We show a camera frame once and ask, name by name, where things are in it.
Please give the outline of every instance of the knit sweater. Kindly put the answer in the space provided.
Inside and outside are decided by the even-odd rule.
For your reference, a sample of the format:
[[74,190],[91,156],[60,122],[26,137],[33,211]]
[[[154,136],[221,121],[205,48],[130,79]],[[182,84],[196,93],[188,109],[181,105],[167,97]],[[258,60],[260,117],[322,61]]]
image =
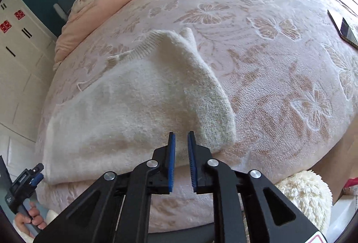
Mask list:
[[124,173],[176,133],[176,165],[188,163],[187,133],[212,153],[235,142],[227,95],[198,54],[191,29],[151,31],[112,56],[103,75],[54,111],[44,146],[50,184]]

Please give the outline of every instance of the human hand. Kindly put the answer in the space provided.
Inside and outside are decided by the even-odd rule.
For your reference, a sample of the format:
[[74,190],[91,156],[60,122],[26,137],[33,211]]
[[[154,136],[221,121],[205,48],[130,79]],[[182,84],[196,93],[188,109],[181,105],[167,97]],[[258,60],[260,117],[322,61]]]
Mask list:
[[40,215],[40,211],[36,208],[36,204],[34,202],[30,202],[31,209],[29,210],[29,215],[33,218],[32,221],[29,217],[26,217],[25,215],[21,213],[17,213],[15,216],[15,224],[19,228],[19,230],[26,235],[35,238],[28,228],[25,226],[25,224],[32,223],[34,226],[37,226],[39,229],[43,229],[47,226],[47,224],[44,221],[44,218]]

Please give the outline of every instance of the metal screw head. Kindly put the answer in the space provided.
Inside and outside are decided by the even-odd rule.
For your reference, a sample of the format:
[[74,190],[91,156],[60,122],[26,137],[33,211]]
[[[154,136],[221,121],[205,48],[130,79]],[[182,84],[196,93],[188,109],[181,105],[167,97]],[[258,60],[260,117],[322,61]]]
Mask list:
[[113,173],[112,171],[109,171],[109,172],[105,173],[103,175],[103,177],[104,177],[105,180],[112,180],[112,179],[114,179],[116,177],[116,174]]
[[219,161],[217,161],[216,159],[210,159],[210,160],[208,160],[207,163],[210,166],[218,166],[219,165]]
[[261,177],[261,172],[258,171],[258,170],[251,170],[250,171],[250,175],[255,178],[255,179],[258,179]]
[[156,161],[156,160],[149,160],[149,161],[147,161],[147,166],[148,166],[148,167],[157,167],[157,166],[158,166],[158,161]]

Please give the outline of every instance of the red sticker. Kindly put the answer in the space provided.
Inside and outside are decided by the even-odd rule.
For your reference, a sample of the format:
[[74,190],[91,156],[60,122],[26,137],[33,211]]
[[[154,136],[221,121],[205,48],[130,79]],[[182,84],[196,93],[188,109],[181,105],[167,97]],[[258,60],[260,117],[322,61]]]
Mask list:
[[15,17],[17,17],[18,20],[21,20],[23,17],[25,17],[24,12],[21,10],[18,10],[14,15]]
[[4,23],[2,23],[2,24],[0,25],[0,29],[1,29],[1,31],[3,31],[4,33],[6,33],[6,32],[8,31],[8,29],[10,29],[10,28],[11,28],[11,24],[9,23],[8,20],[6,20]]

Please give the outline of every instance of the red cloth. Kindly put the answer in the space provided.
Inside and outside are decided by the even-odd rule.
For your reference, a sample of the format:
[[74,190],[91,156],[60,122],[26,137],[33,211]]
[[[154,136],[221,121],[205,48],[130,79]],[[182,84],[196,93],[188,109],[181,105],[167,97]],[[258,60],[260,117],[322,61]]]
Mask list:
[[358,177],[354,179],[348,179],[347,183],[345,184],[345,188],[349,188],[351,186],[358,185]]

